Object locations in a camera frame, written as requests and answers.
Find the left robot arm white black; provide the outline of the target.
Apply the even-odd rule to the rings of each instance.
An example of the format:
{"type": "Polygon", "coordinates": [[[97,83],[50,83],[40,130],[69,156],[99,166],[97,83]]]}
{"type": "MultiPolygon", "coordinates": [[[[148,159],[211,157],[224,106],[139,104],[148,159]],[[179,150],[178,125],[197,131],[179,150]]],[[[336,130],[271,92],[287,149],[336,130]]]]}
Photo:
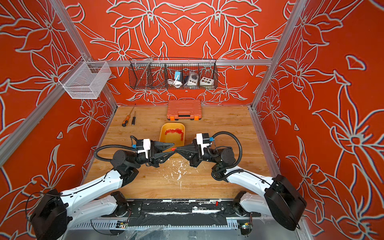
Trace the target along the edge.
{"type": "Polygon", "coordinates": [[[105,145],[95,150],[96,159],[112,164],[113,168],[104,176],[71,190],[56,189],[42,193],[42,199],[29,217],[37,239],[49,240],[61,237],[74,221],[77,207],[131,183],[141,165],[159,167],[172,152],[173,143],[162,143],[150,139],[137,140],[129,146],[105,145]]]}

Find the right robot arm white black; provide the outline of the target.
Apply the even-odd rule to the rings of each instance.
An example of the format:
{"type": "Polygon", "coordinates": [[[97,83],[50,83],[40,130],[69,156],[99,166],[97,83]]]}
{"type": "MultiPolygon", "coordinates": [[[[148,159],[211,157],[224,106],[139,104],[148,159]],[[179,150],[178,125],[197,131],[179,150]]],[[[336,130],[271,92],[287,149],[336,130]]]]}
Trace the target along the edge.
{"type": "Polygon", "coordinates": [[[201,162],[214,163],[211,171],[214,180],[247,189],[248,192],[241,194],[238,201],[241,210],[249,214],[269,215],[290,231],[300,227],[299,222],[307,207],[303,196],[280,174],[266,177],[239,167],[243,148],[234,134],[226,131],[215,133],[212,137],[208,133],[197,134],[191,144],[174,148],[173,151],[189,161],[194,168],[201,162]],[[229,136],[236,142],[239,149],[237,157],[232,147],[212,146],[220,135],[229,136]]]}

